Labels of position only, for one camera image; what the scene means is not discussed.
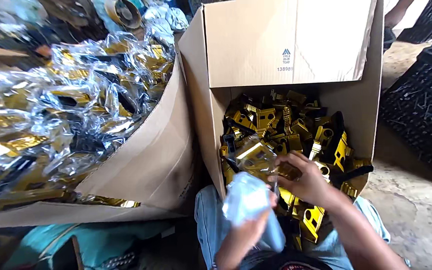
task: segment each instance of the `jeans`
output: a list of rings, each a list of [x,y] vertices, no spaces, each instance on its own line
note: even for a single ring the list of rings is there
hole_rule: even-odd
[[[354,205],[366,216],[376,233],[389,243],[389,232],[384,227],[375,207],[361,196],[356,199]],[[201,189],[196,195],[194,219],[198,224],[198,239],[208,269],[211,268],[215,254],[231,228],[230,222],[223,216],[222,207],[223,203],[213,185]],[[320,232],[323,232],[325,227],[329,227],[329,232],[324,240],[317,245],[309,242],[304,243],[305,255],[325,262],[333,270],[353,270],[339,240],[338,232],[331,227],[331,224],[323,224]],[[274,254],[272,251],[253,249],[241,262],[240,269],[249,270]]]

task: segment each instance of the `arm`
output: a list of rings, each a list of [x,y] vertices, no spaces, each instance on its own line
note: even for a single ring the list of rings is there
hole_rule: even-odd
[[[276,206],[276,195],[270,192],[271,207]],[[263,212],[257,219],[244,222],[240,227],[232,227],[221,243],[221,247],[214,256],[218,270],[235,270],[258,243],[266,229],[269,212]]]
[[[399,2],[384,16],[384,26],[394,28],[403,19],[406,10],[414,0],[399,0]]]
[[[375,232],[351,200],[321,175],[316,164],[301,153],[279,156],[276,165],[288,162],[301,170],[298,181],[278,177],[279,185],[303,201],[325,208],[355,270],[408,269],[403,260]]]

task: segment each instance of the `black crate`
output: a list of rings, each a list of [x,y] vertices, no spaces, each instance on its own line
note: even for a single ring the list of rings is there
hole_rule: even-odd
[[[432,0],[429,0],[414,26],[404,29],[397,39],[414,44],[432,39]]]
[[[380,116],[432,169],[432,47],[383,93]]]

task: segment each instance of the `concrete floor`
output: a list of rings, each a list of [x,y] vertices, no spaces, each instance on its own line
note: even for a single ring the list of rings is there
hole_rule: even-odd
[[[395,42],[384,54],[383,86],[389,87],[429,43]],[[412,269],[432,269],[432,173],[391,130],[378,125],[375,172],[362,196],[379,211],[391,247]]]

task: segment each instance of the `person's right hand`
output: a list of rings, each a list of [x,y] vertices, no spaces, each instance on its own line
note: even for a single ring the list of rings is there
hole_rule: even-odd
[[[338,203],[341,192],[326,182],[318,166],[303,154],[291,151],[284,156],[278,156],[275,165],[287,162],[302,172],[299,179],[286,179],[278,176],[278,184],[301,200],[325,209]]]

